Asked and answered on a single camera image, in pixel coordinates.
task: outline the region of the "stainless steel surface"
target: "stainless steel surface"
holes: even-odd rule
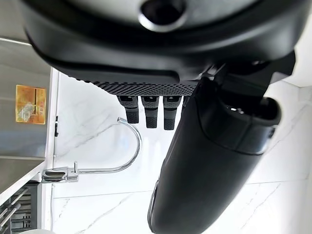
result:
[[[21,192],[15,199],[14,201],[11,202],[11,205],[14,205],[22,196],[25,195],[25,193],[27,193],[28,189],[24,189],[23,192]]]
[[[77,173],[78,172],[78,162],[75,161],[74,162],[74,173]]]
[[[125,164],[114,167],[114,168],[94,168],[94,169],[78,169],[78,163],[74,163],[73,168],[61,167],[61,168],[53,168],[44,170],[42,173],[42,183],[65,183],[65,182],[78,182],[79,174],[108,174],[108,173],[116,173],[121,172],[128,167],[130,167],[137,156],[140,154],[142,149],[142,137],[139,131],[131,124],[129,124],[126,120],[122,118],[117,119],[117,123],[112,124],[110,127],[114,125],[125,125],[131,129],[136,137],[136,151],[134,155],[130,158],[128,162]]]
[[[21,192],[15,199],[14,201],[11,202],[11,204],[9,205],[9,207],[13,206],[26,192],[28,191],[28,189],[24,189],[23,192]],[[9,207],[5,208],[1,214],[0,214],[0,219],[9,211]]]
[[[134,133],[135,137],[136,137],[136,151],[135,154],[132,156],[132,158],[126,162],[125,164],[119,166],[119,167],[114,167],[114,168],[96,168],[96,169],[78,169],[78,173],[79,174],[107,174],[107,173],[116,173],[116,172],[121,172],[125,169],[127,169],[128,167],[130,167],[132,165],[132,163],[135,161],[135,159],[137,158],[137,156],[141,153],[141,149],[142,149],[142,137],[141,134],[139,133],[139,131],[131,124],[129,124],[125,119],[122,118],[118,118],[117,119],[117,123],[113,124],[114,125],[118,125],[118,124],[122,124],[127,126],[128,128],[131,129],[131,131]]]
[[[20,208],[20,204],[16,204],[15,207],[10,211],[10,213],[3,219],[0,223],[0,228],[2,228],[6,222],[12,217],[12,215]]]
[[[1,231],[0,231],[0,234],[5,234],[6,230],[8,230],[9,227],[8,226],[5,226]]]
[[[0,155],[44,157],[47,124],[15,122],[16,85],[45,88],[48,110],[50,70],[32,47],[0,41]]]
[[[37,174],[43,162],[43,157],[0,156],[0,205]]]
[[[83,11],[130,26],[140,27],[138,16],[145,0],[68,0]],[[181,27],[203,26],[230,17],[258,0],[185,0],[187,20]]]
[[[14,0],[0,0],[0,37],[27,41]]]
[[[17,233],[17,232],[25,232],[25,231],[29,231],[32,230],[32,228],[13,228],[11,231],[13,233]]]
[[[78,182],[77,169],[69,167],[59,167],[44,170],[42,172],[42,183],[67,183]]]
[[[2,217],[3,217],[8,211],[9,211],[9,209],[8,209],[8,208],[5,208],[5,209],[1,212],[1,214],[0,214],[0,219],[2,219]]]

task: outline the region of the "white tile wall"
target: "white tile wall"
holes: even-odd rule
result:
[[[114,126],[125,112],[117,98],[92,84],[62,75],[54,167],[112,167],[135,150],[135,138]],[[279,101],[281,124],[270,149],[240,194],[206,234],[295,234],[310,172],[312,154],[312,88],[286,82],[272,84],[266,95]],[[174,131],[163,130],[162,101],[158,128],[146,129],[140,106],[143,149],[123,172],[82,175],[78,183],[56,184],[53,231],[57,234],[151,233],[147,209]]]

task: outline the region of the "silver ring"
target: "silver ring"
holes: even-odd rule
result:
[[[181,27],[185,23],[186,18],[187,18],[187,14],[186,12],[184,12],[177,21],[171,24],[159,25],[159,24],[155,24],[151,22],[148,18],[146,18],[146,16],[142,12],[140,12],[138,16],[138,21],[144,28],[150,31],[157,32],[157,33],[168,33]]]

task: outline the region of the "sticker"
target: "sticker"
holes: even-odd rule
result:
[[[15,121],[45,124],[46,89],[16,86]]]

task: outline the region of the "metal rack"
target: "metal rack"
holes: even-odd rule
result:
[[[0,206],[0,234],[37,228],[38,183],[28,183]]]

